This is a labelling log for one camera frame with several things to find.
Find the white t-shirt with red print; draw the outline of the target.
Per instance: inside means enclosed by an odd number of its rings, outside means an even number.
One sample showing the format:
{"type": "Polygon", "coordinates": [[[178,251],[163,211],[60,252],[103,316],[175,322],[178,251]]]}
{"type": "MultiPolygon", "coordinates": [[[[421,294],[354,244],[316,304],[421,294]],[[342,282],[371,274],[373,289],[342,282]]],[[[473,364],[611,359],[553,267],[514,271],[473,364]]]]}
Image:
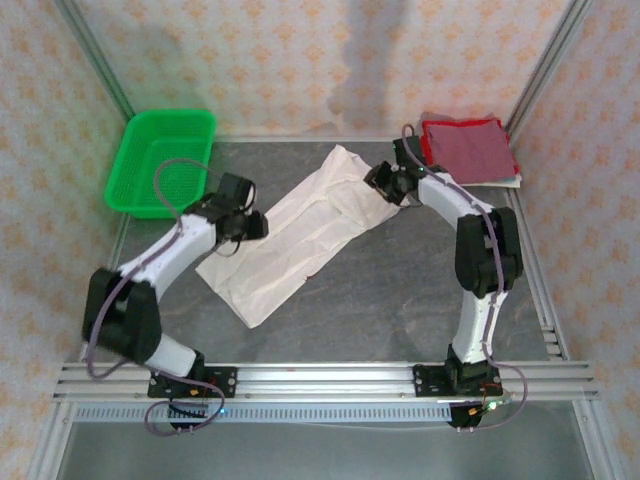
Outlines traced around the white t-shirt with red print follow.
{"type": "Polygon", "coordinates": [[[365,183],[370,170],[335,146],[266,213],[265,239],[243,242],[230,257],[212,254],[196,273],[247,327],[261,325],[351,240],[399,212],[365,183]]]}

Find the pale folded t-shirt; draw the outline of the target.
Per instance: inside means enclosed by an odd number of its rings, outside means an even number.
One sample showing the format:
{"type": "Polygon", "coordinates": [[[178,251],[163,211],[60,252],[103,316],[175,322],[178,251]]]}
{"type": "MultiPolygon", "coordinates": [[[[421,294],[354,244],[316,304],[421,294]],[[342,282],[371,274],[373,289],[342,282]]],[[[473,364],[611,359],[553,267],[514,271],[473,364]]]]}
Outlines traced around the pale folded t-shirt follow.
{"type": "Polygon", "coordinates": [[[463,187],[488,187],[488,188],[512,188],[518,189],[521,187],[522,176],[517,173],[514,177],[497,180],[497,181],[489,181],[489,182],[481,182],[481,183],[465,183],[463,187]]]}

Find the green plastic basket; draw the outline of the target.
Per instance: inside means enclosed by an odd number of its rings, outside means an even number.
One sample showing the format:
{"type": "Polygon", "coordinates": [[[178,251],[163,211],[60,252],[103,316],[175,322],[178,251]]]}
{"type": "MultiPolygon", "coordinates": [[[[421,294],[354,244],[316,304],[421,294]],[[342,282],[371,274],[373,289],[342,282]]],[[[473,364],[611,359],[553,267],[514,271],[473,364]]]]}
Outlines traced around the green plastic basket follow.
{"type": "Polygon", "coordinates": [[[198,200],[207,184],[217,121],[203,109],[148,110],[125,129],[107,181],[104,198],[113,210],[137,219],[169,219],[158,199],[154,178],[168,160],[178,164],[161,172],[159,188],[178,211],[198,200]]]}

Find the aluminium table edge rail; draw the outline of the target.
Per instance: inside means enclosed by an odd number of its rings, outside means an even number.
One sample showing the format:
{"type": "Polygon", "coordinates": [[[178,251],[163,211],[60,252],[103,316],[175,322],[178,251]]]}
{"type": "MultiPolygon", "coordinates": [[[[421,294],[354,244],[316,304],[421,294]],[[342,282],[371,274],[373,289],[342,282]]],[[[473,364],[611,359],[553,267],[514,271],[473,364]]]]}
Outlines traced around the aluminium table edge rail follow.
{"type": "MultiPolygon", "coordinates": [[[[119,219],[119,223],[116,229],[116,235],[112,244],[111,251],[106,261],[106,267],[108,269],[113,269],[119,265],[119,259],[121,256],[121,251],[126,239],[127,230],[130,223],[130,215],[122,214],[119,219]]],[[[79,352],[78,360],[81,363],[86,363],[88,351],[88,341],[83,341],[82,347],[79,352]]]]}
{"type": "Polygon", "coordinates": [[[569,361],[571,355],[538,259],[534,238],[519,192],[516,189],[507,189],[504,197],[517,218],[525,272],[548,355],[552,361],[569,361]]]}

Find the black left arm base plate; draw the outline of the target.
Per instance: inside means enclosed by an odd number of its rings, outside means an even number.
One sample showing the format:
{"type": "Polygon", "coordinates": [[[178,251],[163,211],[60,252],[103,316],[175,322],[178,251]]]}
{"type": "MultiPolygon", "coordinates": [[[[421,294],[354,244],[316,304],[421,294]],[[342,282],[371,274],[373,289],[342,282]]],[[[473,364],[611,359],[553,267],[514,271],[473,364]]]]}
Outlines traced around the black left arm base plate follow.
{"type": "MultiPolygon", "coordinates": [[[[218,387],[226,398],[234,398],[238,369],[233,366],[194,366],[187,379],[204,382],[218,387]]],[[[204,399],[213,398],[216,392],[210,387],[193,385],[152,373],[148,383],[147,396],[158,399],[204,399]]]]}

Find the aluminium mounting rail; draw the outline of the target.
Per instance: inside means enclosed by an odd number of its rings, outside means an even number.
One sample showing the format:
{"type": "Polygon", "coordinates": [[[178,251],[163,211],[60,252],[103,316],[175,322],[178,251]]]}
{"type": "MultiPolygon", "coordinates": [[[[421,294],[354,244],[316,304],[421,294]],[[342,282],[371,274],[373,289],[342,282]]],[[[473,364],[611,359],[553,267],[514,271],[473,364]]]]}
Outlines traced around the aluminium mounting rail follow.
{"type": "MultiPolygon", "coordinates": [[[[502,368],[503,390],[519,400],[527,392],[530,401],[592,400],[599,387],[587,362],[524,361],[515,364],[526,377],[502,368]]],[[[237,402],[418,402],[480,401],[493,397],[417,397],[413,365],[390,363],[240,364],[237,366],[237,402]]],[[[89,378],[84,365],[65,364],[54,389],[58,401],[143,401],[150,373],[124,367],[105,380],[89,378]]]]}

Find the aluminium frame post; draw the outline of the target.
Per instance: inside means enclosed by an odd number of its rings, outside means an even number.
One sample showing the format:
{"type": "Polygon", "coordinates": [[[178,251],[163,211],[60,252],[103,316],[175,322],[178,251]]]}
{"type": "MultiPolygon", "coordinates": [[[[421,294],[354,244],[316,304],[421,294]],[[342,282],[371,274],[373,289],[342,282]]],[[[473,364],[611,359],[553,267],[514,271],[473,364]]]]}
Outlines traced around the aluminium frame post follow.
{"type": "Polygon", "coordinates": [[[125,122],[136,114],[76,0],[53,0],[83,54],[125,122]]]}
{"type": "Polygon", "coordinates": [[[506,124],[506,132],[515,138],[536,101],[560,66],[565,51],[577,35],[594,0],[570,0],[506,124]]]}

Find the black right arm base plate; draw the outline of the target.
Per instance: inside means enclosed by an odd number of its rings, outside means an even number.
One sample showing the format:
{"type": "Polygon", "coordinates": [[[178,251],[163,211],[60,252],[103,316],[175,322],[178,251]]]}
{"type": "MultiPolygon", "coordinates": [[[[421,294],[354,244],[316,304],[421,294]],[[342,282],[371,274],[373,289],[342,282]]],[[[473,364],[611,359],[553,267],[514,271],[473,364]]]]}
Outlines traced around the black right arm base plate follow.
{"type": "Polygon", "coordinates": [[[499,397],[504,393],[495,382],[498,370],[488,363],[455,366],[415,365],[412,369],[417,397],[499,397]]]}

